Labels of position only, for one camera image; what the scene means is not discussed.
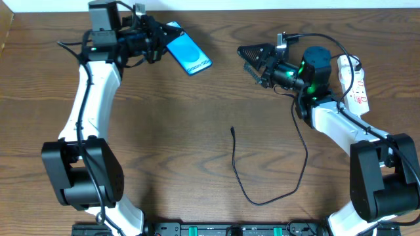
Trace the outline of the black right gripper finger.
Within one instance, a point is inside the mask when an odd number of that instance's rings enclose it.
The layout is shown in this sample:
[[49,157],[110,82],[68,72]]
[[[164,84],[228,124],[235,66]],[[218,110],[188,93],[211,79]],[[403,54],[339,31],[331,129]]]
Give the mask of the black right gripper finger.
[[249,63],[247,62],[244,63],[243,70],[246,71],[248,74],[250,74],[252,78],[254,78],[256,84],[258,85],[262,84],[262,79],[253,71]]
[[257,71],[266,64],[266,60],[274,51],[275,46],[270,43],[258,45],[240,46],[237,49],[238,55]]

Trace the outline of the blue Galaxy smartphone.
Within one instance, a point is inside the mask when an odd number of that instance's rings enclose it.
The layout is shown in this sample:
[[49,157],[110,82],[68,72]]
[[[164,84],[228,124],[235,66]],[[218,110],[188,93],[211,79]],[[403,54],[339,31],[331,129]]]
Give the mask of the blue Galaxy smartphone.
[[186,32],[171,41],[167,50],[189,76],[204,71],[213,64]]

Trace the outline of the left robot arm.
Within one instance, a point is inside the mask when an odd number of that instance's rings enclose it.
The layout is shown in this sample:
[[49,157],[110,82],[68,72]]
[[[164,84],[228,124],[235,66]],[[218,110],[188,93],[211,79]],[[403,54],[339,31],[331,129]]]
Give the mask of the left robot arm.
[[144,213],[124,193],[124,173],[108,145],[112,104],[128,59],[154,63],[184,30],[162,24],[130,7],[120,17],[117,1],[91,1],[91,28],[82,37],[79,84],[70,116],[54,142],[46,142],[41,158],[58,202],[88,212],[112,235],[150,232]]

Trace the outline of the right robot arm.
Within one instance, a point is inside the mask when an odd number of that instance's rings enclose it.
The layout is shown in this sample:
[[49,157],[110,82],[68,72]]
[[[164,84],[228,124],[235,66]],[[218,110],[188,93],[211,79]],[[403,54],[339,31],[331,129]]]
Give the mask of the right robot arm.
[[264,88],[282,87],[293,97],[292,116],[330,137],[350,157],[350,202],[330,215],[315,235],[398,235],[395,217],[419,208],[419,162],[407,134],[391,135],[368,125],[364,82],[357,57],[338,59],[344,100],[329,87],[331,53],[305,50],[299,66],[290,64],[288,45],[240,46],[244,68]]

